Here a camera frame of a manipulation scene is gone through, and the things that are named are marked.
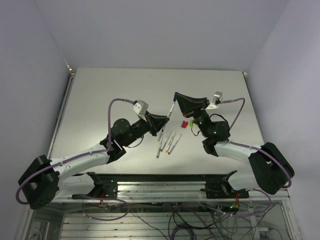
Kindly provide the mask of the orange marker pen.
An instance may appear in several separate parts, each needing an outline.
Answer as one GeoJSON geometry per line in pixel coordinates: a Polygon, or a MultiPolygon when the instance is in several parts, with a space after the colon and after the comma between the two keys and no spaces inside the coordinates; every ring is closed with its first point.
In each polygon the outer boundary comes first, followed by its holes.
{"type": "Polygon", "coordinates": [[[162,130],[160,131],[159,136],[158,136],[158,139],[157,139],[158,142],[162,139],[163,132],[164,132],[164,130],[162,129],[162,130]]]}

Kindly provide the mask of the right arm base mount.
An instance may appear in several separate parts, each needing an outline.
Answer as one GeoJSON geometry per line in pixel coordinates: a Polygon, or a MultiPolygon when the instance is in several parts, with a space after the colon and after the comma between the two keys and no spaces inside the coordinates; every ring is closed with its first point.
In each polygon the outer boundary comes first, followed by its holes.
{"type": "Polygon", "coordinates": [[[228,174],[206,174],[205,185],[200,191],[206,194],[207,199],[248,199],[247,190],[234,190],[228,183],[229,178],[236,172],[237,170],[228,174]]]}

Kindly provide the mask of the blue marker pen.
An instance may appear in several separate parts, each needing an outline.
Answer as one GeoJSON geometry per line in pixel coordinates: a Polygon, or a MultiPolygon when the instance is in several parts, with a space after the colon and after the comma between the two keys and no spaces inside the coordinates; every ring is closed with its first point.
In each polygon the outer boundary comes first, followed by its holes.
{"type": "MultiPolygon", "coordinates": [[[[176,102],[173,101],[173,104],[172,104],[172,106],[171,106],[171,108],[170,108],[170,110],[169,110],[169,113],[168,113],[168,115],[167,115],[167,118],[168,118],[168,119],[170,119],[170,117],[171,117],[171,115],[172,115],[172,113],[173,113],[173,110],[174,110],[175,105],[176,105],[176,102]]],[[[166,128],[167,123],[165,123],[164,126],[162,127],[163,132],[165,131],[165,128],[166,128]]]]}

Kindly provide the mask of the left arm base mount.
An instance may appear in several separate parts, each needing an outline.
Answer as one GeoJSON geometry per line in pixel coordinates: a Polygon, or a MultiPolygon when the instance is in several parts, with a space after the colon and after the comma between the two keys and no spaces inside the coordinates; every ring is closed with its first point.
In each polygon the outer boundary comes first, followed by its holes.
{"type": "Polygon", "coordinates": [[[116,175],[95,172],[80,173],[67,179],[72,182],[72,199],[115,199],[118,193],[116,175]]]}

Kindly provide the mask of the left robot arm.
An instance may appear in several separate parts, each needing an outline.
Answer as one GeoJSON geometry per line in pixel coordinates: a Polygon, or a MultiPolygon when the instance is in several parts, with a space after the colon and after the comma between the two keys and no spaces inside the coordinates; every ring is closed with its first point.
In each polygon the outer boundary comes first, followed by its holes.
{"type": "Polygon", "coordinates": [[[49,159],[45,155],[36,157],[18,180],[16,201],[37,210],[63,195],[79,193],[91,199],[98,198],[102,186],[88,174],[80,179],[76,179],[76,175],[117,161],[126,154],[126,147],[142,139],[146,133],[157,136],[169,120],[165,115],[150,112],[146,112],[133,124],[120,118],[113,123],[106,138],[89,149],[60,158],[49,159]],[[74,184],[80,186],[78,192],[74,184]]]}

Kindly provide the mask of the blue pen cap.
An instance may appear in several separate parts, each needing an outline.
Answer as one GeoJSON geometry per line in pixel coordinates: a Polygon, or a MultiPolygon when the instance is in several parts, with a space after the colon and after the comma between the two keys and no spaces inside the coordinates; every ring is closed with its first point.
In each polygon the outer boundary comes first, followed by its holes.
{"type": "Polygon", "coordinates": [[[174,101],[174,102],[176,102],[176,100],[177,100],[177,94],[178,94],[178,92],[175,92],[175,93],[174,93],[174,97],[173,97],[173,101],[174,101]]]}

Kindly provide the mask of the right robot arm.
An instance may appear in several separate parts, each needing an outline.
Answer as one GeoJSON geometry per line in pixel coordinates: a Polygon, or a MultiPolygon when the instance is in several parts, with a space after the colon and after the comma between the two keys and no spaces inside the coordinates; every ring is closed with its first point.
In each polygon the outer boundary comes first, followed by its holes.
{"type": "Polygon", "coordinates": [[[206,97],[194,98],[176,92],[174,98],[185,118],[192,118],[198,126],[198,133],[204,140],[205,152],[215,157],[225,157],[247,164],[251,172],[234,170],[221,181],[220,192],[226,198],[246,189],[259,189],[264,193],[275,195],[282,188],[292,186],[295,171],[275,144],[248,145],[230,140],[230,124],[224,117],[213,121],[208,109],[217,108],[224,101],[216,97],[210,102],[206,97]]]}

